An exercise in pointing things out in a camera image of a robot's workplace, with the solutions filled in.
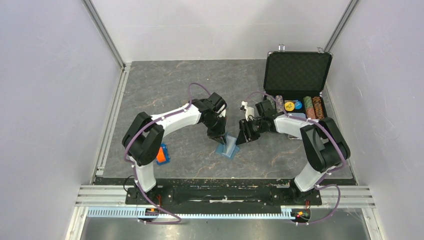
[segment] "poker chip stack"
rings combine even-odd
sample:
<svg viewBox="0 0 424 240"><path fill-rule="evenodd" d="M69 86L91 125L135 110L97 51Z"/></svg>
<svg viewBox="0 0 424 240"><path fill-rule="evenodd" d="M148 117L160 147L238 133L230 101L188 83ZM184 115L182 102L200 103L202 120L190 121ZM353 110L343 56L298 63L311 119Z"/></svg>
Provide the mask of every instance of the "poker chip stack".
<svg viewBox="0 0 424 240"><path fill-rule="evenodd" d="M316 119L324 118L323 105L321 104L321 98L319 96L314 96L312 98L313 109L315 110Z"/></svg>
<svg viewBox="0 0 424 240"><path fill-rule="evenodd" d="M305 107L306 117L310 119L317 119L315 116L315 110L314 110L314 105L312 103L312 98L310 96L304 97L303 103Z"/></svg>
<svg viewBox="0 0 424 240"><path fill-rule="evenodd" d="M277 103L279 103L279 104L275 104L276 109L277 109L277 113L284 112L284 110L282 108L282 106L283 106L283 97L280 96L280 95L278 95L278 96L275 97L275 100L277 101Z"/></svg>

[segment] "white wall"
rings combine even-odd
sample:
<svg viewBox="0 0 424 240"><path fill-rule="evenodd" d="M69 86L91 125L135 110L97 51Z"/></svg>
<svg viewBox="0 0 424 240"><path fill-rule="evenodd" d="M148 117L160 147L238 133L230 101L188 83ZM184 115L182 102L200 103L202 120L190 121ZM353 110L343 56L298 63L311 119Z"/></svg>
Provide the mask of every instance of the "white wall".
<svg viewBox="0 0 424 240"><path fill-rule="evenodd" d="M64 239L120 70L80 0L0 7L0 239Z"/></svg>
<svg viewBox="0 0 424 240"><path fill-rule="evenodd" d="M388 239L422 239L424 2L361 1L332 52L327 86Z"/></svg>
<svg viewBox="0 0 424 240"><path fill-rule="evenodd" d="M93 0L126 62L264 59L325 47L349 0Z"/></svg>

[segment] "marble surface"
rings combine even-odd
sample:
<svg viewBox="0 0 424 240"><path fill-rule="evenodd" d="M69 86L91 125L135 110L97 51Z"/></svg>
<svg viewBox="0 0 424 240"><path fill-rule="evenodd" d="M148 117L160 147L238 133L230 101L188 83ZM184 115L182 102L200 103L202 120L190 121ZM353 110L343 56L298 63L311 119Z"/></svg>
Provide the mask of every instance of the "marble surface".
<svg viewBox="0 0 424 240"><path fill-rule="evenodd" d="M253 91L263 89L266 60L190 60L133 62L126 83L116 127L113 133L103 177L126 178L131 167L123 161L122 137L140 112L161 114L188 101L187 86L197 82L217 92L226 103L226 131L239 134L241 101ZM194 98L207 98L198 86L192 86ZM254 105L262 96L249 102ZM323 99L329 117L334 117L330 99ZM240 145L234 159L215 153L218 143L206 135L207 128L197 124L182 128L163 139L171 162L154 165L156 178L293 178L307 158L301 140L285 134L264 133L259 140ZM334 173L331 178L351 178L350 168Z"/></svg>

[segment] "blue chip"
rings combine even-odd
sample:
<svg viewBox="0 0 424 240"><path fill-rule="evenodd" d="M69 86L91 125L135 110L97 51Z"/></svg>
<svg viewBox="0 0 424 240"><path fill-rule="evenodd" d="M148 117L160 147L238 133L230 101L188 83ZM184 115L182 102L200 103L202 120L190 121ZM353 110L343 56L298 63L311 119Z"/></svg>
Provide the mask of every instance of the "blue chip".
<svg viewBox="0 0 424 240"><path fill-rule="evenodd" d="M301 109L301 108L302 108L302 103L301 103L301 101L297 100L294 103L294 109Z"/></svg>

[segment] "black cable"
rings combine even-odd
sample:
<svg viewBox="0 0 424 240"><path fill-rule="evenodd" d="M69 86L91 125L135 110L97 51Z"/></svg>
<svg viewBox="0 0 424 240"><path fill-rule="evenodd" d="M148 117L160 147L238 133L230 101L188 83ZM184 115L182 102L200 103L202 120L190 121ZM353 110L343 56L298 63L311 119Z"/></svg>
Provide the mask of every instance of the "black cable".
<svg viewBox="0 0 424 240"><path fill-rule="evenodd" d="M127 178L125 179L125 181L123 181L123 189L125 190L125 192L126 192L126 193L128 193L128 190L127 190L127 189L125 189L125 184L128 182L128 179L130 179L131 177L134 177L134 175L130 175L129 177L127 177Z"/></svg>

